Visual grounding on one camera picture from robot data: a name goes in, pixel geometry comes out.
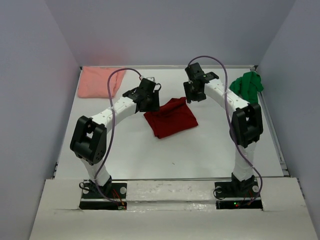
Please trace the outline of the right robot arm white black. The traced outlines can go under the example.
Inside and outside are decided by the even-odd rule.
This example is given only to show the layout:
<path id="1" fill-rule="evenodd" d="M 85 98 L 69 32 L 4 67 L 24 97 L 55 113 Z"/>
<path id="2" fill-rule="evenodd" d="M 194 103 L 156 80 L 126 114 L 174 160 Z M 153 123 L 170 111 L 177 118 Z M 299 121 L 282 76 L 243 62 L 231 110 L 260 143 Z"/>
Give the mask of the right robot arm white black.
<path id="1" fill-rule="evenodd" d="M 249 103 L 232 92 L 214 72 L 205 73 L 199 63 L 185 68 L 188 80 L 183 83 L 187 103 L 211 98 L 226 114 L 230 138 L 235 145 L 234 169 L 230 181 L 215 183 L 213 191 L 218 200 L 244 198 L 249 193 L 259 197 L 262 184 L 255 177 L 261 174 L 254 167 L 256 143 L 263 133 L 262 110 L 258 103 Z"/>

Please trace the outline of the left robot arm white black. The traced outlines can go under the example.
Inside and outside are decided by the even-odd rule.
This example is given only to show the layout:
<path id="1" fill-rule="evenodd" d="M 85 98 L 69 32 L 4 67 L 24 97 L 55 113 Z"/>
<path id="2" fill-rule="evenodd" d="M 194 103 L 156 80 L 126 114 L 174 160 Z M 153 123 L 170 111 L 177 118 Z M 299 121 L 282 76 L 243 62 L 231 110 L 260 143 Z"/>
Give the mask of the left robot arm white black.
<path id="1" fill-rule="evenodd" d="M 107 135 L 113 142 L 115 126 L 136 114 L 156 112 L 160 109 L 159 91 L 161 84 L 153 77 L 142 78 L 139 86 L 126 91 L 110 107 L 91 117 L 81 116 L 75 125 L 70 150 L 85 165 L 89 183 L 87 190 L 106 198 L 112 189 L 112 177 L 105 162 L 111 147 L 107 146 Z"/>

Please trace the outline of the red t-shirt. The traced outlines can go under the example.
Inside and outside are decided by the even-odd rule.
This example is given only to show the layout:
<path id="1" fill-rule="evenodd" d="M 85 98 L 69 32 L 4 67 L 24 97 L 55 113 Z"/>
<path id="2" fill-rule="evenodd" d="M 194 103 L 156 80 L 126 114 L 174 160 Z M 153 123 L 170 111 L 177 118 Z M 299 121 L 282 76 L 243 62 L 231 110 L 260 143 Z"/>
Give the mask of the red t-shirt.
<path id="1" fill-rule="evenodd" d="M 195 128 L 199 124 L 187 106 L 186 97 L 171 98 L 159 111 L 146 112 L 144 118 L 158 139 Z"/>

